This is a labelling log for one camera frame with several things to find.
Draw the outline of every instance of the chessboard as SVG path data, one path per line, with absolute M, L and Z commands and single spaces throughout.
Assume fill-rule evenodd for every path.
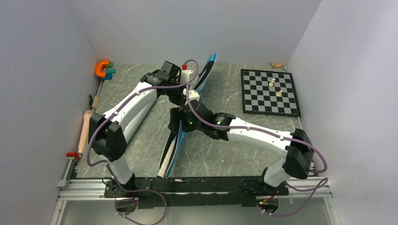
M 291 73 L 241 69 L 241 76 L 244 113 L 301 116 Z

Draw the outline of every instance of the gray table surface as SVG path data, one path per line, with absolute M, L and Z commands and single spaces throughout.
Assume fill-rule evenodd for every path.
M 117 71 L 105 81 L 98 113 L 104 113 L 125 98 L 146 73 L 161 65 L 115 66 Z M 201 101 L 213 112 L 226 112 L 250 123 L 275 130 L 294 131 L 299 128 L 295 117 L 246 114 L 242 111 L 240 69 L 274 70 L 270 66 L 217 64 L 210 74 Z M 165 96 L 160 97 L 130 140 L 125 156 L 130 169 L 138 177 L 154 177 L 169 135 L 169 109 L 175 107 Z M 100 158 L 92 151 L 91 161 Z M 262 170 L 280 158 L 267 149 L 244 143 L 212 140 L 199 131 L 190 132 L 177 155 L 172 177 L 260 175 Z M 103 164 L 89 167 L 85 160 L 77 165 L 77 177 L 104 177 L 109 173 Z

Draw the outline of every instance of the robotic arm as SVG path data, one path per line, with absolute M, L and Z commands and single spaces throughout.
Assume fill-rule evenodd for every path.
M 170 111 L 169 129 L 172 133 L 178 133 L 181 122 L 184 132 L 199 130 L 213 139 L 244 142 L 273 150 L 280 155 L 282 159 L 272 167 L 265 168 L 261 175 L 260 184 L 264 185 L 265 188 L 274 190 L 290 177 L 298 179 L 306 179 L 308 177 L 314 152 L 305 145 L 286 140 L 286 138 L 296 138 L 310 143 L 303 130 L 296 129 L 293 133 L 276 131 L 250 124 L 227 113 L 219 112 L 214 114 L 199 101 L 199 94 L 196 91 L 185 90 L 184 86 L 172 89 L 158 88 L 147 90 L 139 93 L 129 103 L 126 103 L 128 98 L 143 88 L 175 86 L 180 84 L 181 81 L 189 80 L 191 73 L 192 71 L 184 71 L 182 73 L 178 66 L 166 61 L 160 70 L 143 76 L 137 87 L 117 106 L 104 115 L 94 114 L 90 118 L 89 139 L 93 137 L 94 131 L 100 124 L 115 113 L 116 109 L 122 107 L 116 116 L 99 130 L 94 137 L 95 140 L 92 147 L 97 154 L 107 161 L 125 189 L 135 189 L 134 173 L 129 169 L 124 157 L 127 143 L 160 95 L 167 95 L 172 103 L 179 106 Z M 213 126 L 209 126 L 198 119 L 189 107 L 187 99 L 189 99 L 195 113 Z M 265 135 L 259 129 L 271 132 L 278 137 Z

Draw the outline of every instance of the red object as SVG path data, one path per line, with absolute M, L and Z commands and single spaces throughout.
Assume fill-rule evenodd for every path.
M 75 157 L 78 161 L 80 161 L 80 155 L 77 152 L 68 152 L 66 153 L 67 157 Z

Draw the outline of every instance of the white wall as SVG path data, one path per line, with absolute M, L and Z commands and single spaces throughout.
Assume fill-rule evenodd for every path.
M 397 12 L 323 0 L 288 64 L 344 225 L 398 224 Z
M 64 0 L 0 6 L 0 224 L 49 224 L 96 58 Z
M 321 0 L 68 0 L 99 58 L 117 64 L 287 62 Z

